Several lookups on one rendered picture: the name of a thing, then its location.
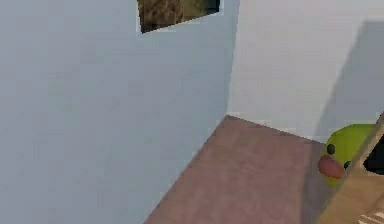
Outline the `brown framed wall picture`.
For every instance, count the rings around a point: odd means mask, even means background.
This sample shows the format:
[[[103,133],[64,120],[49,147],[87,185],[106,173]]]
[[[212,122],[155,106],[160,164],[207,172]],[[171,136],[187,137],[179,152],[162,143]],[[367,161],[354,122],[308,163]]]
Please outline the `brown framed wall picture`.
[[[220,11],[221,0],[137,0],[140,31],[151,32]]]

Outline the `green round toy figure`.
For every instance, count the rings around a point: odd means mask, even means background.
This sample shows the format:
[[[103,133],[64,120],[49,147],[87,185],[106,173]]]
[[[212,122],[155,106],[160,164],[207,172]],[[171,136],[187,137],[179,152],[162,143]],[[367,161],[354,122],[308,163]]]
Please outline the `green round toy figure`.
[[[351,124],[330,135],[317,167],[331,188],[335,187],[346,173],[373,128],[374,124]]]

